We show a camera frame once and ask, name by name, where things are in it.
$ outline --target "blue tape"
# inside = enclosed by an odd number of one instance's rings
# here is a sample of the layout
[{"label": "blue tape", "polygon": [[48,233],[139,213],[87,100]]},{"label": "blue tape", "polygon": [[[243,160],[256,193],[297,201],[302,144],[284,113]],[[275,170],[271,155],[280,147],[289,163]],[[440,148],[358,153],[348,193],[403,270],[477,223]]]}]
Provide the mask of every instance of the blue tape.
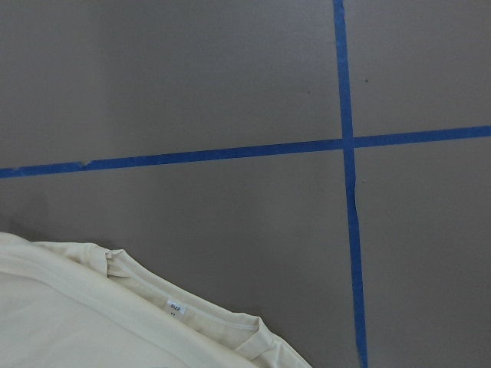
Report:
[{"label": "blue tape", "polygon": [[211,149],[185,153],[167,153],[155,156],[124,157],[119,159],[99,159],[83,163],[55,163],[51,165],[24,166],[0,169],[0,179],[20,176],[36,176],[60,173],[75,173],[104,169],[122,169],[127,167],[166,165],[172,163],[192,163],[219,159],[237,159],[255,156],[285,155],[289,153],[307,153],[317,151],[341,150],[342,140],[316,140],[300,143],[282,143],[265,146],[247,146],[228,149]]},{"label": "blue tape", "polygon": [[462,140],[491,136],[491,126],[475,126],[446,130],[430,130],[426,132],[397,133],[381,136],[360,136],[354,138],[356,148],[389,146],[394,144],[436,142],[441,140]]},{"label": "blue tape", "polygon": [[351,115],[351,91],[348,66],[348,43],[344,21],[342,0],[333,0],[334,30],[336,33],[336,53],[338,59],[339,102],[341,107],[341,126],[343,130],[344,184],[346,185],[346,206],[348,210],[348,231],[351,257],[351,287],[353,290],[354,328],[356,346],[361,366],[368,367],[367,337],[365,328],[365,309],[363,293],[363,274],[361,270],[360,225],[355,202],[356,166],[354,162],[353,119]]}]

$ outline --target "gray floor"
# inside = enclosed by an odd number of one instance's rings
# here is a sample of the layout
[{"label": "gray floor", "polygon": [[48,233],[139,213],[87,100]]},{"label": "gray floor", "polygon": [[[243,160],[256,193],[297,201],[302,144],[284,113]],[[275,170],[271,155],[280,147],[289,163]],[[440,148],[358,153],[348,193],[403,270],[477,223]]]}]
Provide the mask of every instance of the gray floor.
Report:
[{"label": "gray floor", "polygon": [[[490,124],[491,5],[345,3],[356,136]],[[341,137],[330,1],[0,3],[0,167]],[[491,358],[491,139],[356,150],[372,367]],[[341,151],[0,180],[0,231],[125,248],[358,367]]]}]

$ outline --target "size label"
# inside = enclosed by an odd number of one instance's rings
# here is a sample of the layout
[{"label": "size label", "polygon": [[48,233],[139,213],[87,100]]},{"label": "size label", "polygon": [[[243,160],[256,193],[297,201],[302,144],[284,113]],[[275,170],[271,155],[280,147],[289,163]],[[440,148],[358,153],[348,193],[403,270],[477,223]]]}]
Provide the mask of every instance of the size label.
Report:
[{"label": "size label", "polygon": [[186,313],[186,308],[183,307],[179,301],[172,301],[170,299],[167,301],[164,310],[178,320],[183,318],[183,315]]}]

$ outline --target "t-shirt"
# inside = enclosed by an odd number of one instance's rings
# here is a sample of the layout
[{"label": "t-shirt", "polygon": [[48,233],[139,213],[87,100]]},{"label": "t-shirt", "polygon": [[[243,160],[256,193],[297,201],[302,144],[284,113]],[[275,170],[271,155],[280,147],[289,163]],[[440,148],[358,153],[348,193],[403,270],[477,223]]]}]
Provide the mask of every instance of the t-shirt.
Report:
[{"label": "t-shirt", "polygon": [[0,367],[310,367],[262,319],[160,278],[123,249],[0,232]]}]

